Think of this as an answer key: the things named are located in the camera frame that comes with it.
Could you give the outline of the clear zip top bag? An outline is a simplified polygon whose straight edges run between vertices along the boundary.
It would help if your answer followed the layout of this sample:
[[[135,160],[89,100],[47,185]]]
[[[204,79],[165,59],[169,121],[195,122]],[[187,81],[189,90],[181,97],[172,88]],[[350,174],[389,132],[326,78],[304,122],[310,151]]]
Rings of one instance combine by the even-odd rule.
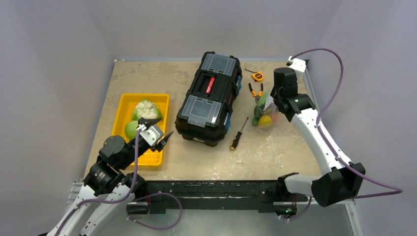
[[[255,105],[255,107],[257,106],[257,102],[258,102],[258,99],[260,98],[260,96],[259,97],[257,97],[257,98],[255,98],[255,101],[256,101],[256,105]],[[274,103],[274,101],[272,100],[272,98],[271,98],[271,96],[269,95],[269,97],[266,99],[266,104],[265,104],[265,106],[264,107],[262,107],[262,109],[263,109],[263,115],[269,115],[271,118],[272,118],[272,124],[271,125],[269,125],[269,126],[273,126],[273,125],[275,125],[277,122],[278,122],[278,120],[279,120],[279,116],[280,116],[280,113],[279,113],[279,111],[278,111],[278,108],[277,108],[277,106],[275,105],[275,103]]]

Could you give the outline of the yellow corn cob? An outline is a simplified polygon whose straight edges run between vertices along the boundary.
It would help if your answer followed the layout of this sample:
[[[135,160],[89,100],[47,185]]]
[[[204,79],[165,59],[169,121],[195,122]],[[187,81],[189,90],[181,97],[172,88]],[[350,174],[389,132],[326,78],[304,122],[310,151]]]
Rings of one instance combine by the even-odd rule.
[[[272,118],[269,115],[263,115],[259,118],[258,126],[266,127],[272,124]]]

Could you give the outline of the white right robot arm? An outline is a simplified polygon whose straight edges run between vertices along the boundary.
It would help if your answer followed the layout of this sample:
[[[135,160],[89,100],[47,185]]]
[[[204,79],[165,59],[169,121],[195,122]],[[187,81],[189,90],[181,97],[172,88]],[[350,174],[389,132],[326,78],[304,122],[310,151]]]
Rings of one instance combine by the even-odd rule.
[[[327,207],[358,195],[365,168],[353,163],[339,149],[318,118],[315,104],[307,94],[298,92],[295,70],[281,67],[274,70],[274,86],[270,93],[278,111],[299,131],[314,154],[322,176],[310,177],[290,173],[278,178],[277,196],[282,200],[294,194],[313,197]]]

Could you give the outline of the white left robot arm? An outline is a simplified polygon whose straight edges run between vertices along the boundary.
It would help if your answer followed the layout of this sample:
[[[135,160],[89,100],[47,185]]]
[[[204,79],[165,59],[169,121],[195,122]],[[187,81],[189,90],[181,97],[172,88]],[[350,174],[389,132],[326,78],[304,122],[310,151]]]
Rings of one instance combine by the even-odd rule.
[[[123,170],[137,164],[147,150],[160,152],[166,146],[171,133],[165,135],[157,126],[159,121],[159,118],[140,118],[134,122],[136,136],[129,142],[119,135],[104,141],[76,199],[58,224],[46,233],[48,236],[78,236],[82,229],[98,228],[104,219],[110,218],[111,210],[145,198],[147,182],[137,170],[127,175]]]

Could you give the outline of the dark green avocado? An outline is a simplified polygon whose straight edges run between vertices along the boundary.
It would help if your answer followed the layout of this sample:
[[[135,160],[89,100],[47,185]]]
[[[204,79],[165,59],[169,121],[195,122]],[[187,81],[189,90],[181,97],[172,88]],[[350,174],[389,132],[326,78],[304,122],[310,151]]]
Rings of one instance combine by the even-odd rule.
[[[259,106],[254,108],[254,118],[260,119],[263,116],[263,109]]]

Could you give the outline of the long green chili pepper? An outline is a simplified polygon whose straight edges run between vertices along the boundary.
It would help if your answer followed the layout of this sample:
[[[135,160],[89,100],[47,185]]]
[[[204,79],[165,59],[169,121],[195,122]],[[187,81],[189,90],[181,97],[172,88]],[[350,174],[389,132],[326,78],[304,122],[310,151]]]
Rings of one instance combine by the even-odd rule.
[[[252,119],[252,125],[255,127],[259,126],[259,119],[260,119],[259,117],[254,117]]]

